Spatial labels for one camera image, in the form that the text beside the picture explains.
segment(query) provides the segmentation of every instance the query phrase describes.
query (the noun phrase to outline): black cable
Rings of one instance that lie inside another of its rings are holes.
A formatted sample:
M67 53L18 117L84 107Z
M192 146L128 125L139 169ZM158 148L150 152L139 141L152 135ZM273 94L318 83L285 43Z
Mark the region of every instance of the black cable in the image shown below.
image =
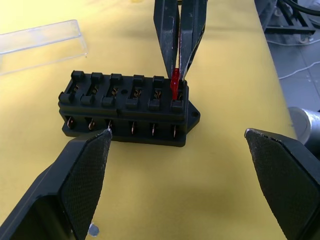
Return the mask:
M292 7L294 10L297 10L299 12L313 15L313 16L320 16L320 11L313 10L304 6L299 5L298 3L294 2L293 0L281 0L284 3L288 4L290 7Z

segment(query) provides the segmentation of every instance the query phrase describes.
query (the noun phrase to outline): clear plastic lid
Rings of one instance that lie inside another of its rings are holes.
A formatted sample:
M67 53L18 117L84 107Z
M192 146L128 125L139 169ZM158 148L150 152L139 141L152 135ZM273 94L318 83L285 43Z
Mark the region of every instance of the clear plastic lid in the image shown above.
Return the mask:
M87 53L77 20L0 34L0 75Z

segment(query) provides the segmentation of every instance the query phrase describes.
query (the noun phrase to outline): black fuse box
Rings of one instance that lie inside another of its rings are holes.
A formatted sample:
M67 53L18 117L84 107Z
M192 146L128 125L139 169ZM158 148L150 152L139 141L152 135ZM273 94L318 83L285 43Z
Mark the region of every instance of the black fuse box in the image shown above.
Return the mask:
M180 81L177 100L170 82L163 76L73 71L59 95L62 131L77 137L110 128L114 141L183 147L200 113L189 101L187 82Z

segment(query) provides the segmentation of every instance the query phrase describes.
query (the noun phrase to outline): gray floor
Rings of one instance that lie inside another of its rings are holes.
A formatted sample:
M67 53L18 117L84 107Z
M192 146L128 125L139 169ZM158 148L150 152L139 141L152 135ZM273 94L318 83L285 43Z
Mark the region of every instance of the gray floor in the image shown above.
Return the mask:
M273 17L272 21L282 20L281 17ZM298 37L266 35L267 40L284 44L296 44ZM320 30L312 37L314 41L320 39ZM320 61L320 42L306 46L268 45L279 78ZM320 64L279 81L288 107L320 110Z

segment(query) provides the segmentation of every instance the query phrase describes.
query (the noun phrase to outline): yellow table surface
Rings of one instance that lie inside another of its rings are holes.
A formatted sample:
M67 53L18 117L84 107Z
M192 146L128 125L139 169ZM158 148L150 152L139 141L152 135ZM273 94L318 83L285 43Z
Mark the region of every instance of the yellow table surface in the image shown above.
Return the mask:
M153 4L1 1L0 33L77 19L89 54L0 77L0 223L70 140L57 103L72 70L166 75ZM96 239L285 240L244 138L295 137L254 0L209 1L186 79L201 119L185 147L112 142Z

